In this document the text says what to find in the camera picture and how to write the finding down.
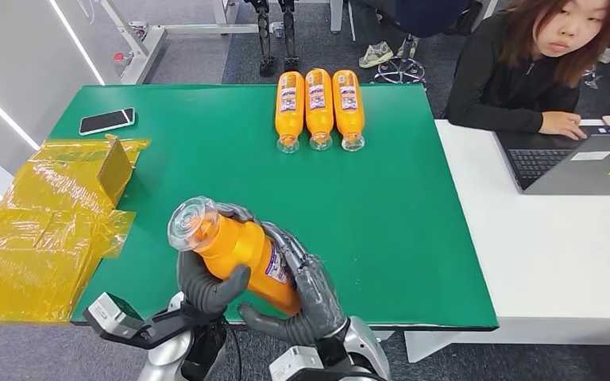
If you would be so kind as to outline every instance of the black jacket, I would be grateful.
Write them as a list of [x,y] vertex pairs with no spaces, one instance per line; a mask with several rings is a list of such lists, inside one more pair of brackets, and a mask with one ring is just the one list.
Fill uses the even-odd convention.
[[579,89],[555,81],[556,58],[499,61],[508,13],[484,20],[461,51],[446,117],[454,125],[493,131],[538,132],[543,111],[572,113]]

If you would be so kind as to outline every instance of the floor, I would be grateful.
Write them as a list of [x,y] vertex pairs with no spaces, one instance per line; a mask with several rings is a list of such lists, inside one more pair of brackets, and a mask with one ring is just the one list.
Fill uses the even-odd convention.
[[[214,22],[210,0],[114,0],[127,20],[161,24]],[[349,22],[338,36],[328,33],[326,6],[298,5],[297,52],[301,68],[329,70],[354,67],[363,47],[350,41]],[[230,8],[230,18],[253,22],[255,13],[243,2]],[[101,11],[96,16],[106,54],[126,52],[124,41]],[[275,56],[284,55],[283,42],[275,40]],[[420,41],[418,57],[427,68],[427,95],[434,115],[444,108],[454,63],[463,44],[460,37],[434,37]],[[148,83],[274,83],[257,74],[259,50],[255,35],[170,37]],[[358,71],[363,81],[371,71]],[[584,117],[610,114],[610,64],[600,69],[599,90],[584,87],[578,112]],[[244,379],[269,380],[268,365],[288,346],[260,333],[238,333]],[[235,379],[237,359],[232,342],[213,379]],[[417,364],[407,364],[399,334],[383,343],[395,380],[610,380],[610,347],[575,345],[455,344]],[[0,379],[96,380],[136,379],[146,353],[100,340],[89,328],[52,326],[0,326]]]

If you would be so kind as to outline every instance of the chair base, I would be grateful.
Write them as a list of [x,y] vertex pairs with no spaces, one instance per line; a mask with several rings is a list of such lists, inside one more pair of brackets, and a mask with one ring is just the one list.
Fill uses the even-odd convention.
[[394,57],[377,66],[373,82],[426,84],[424,66],[412,58]]

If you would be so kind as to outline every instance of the gray robotic glove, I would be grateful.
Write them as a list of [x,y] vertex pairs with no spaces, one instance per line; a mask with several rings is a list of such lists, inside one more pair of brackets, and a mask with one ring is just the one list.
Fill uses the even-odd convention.
[[[342,312],[323,262],[311,255],[289,232],[270,222],[261,222],[246,208],[216,202],[218,212],[239,222],[253,221],[260,225],[277,250],[284,256],[300,297],[300,311],[282,320],[259,313],[242,303],[238,311],[251,329],[297,345],[312,345],[344,328],[347,316]],[[222,314],[247,287],[250,269],[243,264],[221,281],[213,276],[195,252],[180,252],[177,277],[181,291],[196,309],[205,314]]]
[[300,297],[300,311],[283,320],[263,315],[250,304],[242,303],[238,311],[249,328],[295,345],[313,345],[343,329],[347,316],[342,312],[322,260],[273,223],[265,222],[261,226],[284,255]]
[[[245,208],[234,204],[216,203],[218,212],[241,222],[253,221],[254,216]],[[218,317],[249,284],[251,269],[245,264],[237,265],[230,277],[221,281],[213,276],[204,260],[195,251],[179,252],[176,262],[176,278],[179,289],[186,295],[187,302],[195,310],[210,317]]]

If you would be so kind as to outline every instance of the laptop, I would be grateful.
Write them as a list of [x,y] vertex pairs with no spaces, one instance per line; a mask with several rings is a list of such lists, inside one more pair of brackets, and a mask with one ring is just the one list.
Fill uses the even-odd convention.
[[525,194],[610,195],[610,126],[582,126],[586,140],[496,133]]

